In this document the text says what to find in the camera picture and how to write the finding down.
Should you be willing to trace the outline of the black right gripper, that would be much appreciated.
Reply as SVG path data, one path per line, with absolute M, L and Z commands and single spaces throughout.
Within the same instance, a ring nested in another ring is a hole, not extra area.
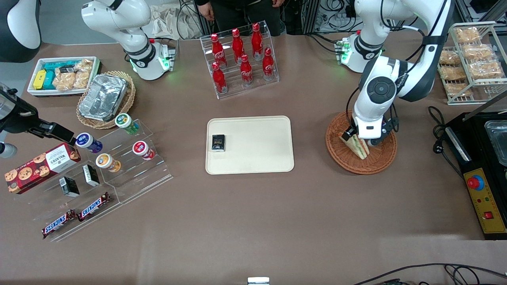
M 74 132 L 69 129 L 55 122 L 44 120 L 40 120 L 38 126 L 37 109 L 20 99 L 16 92 L 16 90 L 1 91 L 1 132 L 40 134 L 45 138 L 56 139 L 71 146 L 75 145 Z

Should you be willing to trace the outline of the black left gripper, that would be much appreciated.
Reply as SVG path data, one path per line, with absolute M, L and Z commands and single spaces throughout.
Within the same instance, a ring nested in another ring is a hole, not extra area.
M 393 130 L 398 132 L 398 117 L 384 118 L 381 126 L 381 137 L 387 137 Z M 342 141 L 354 140 L 356 138 L 357 129 L 353 126 L 349 126 L 349 128 L 341 134 Z

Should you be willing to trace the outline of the person right hand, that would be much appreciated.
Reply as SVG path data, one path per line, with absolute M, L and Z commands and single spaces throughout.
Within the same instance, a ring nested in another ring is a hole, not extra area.
M 200 4 L 197 4 L 197 8 L 199 13 L 208 21 L 213 22 L 215 20 L 214 18 L 214 11 L 213 7 L 210 3 L 210 1 L 206 1 Z

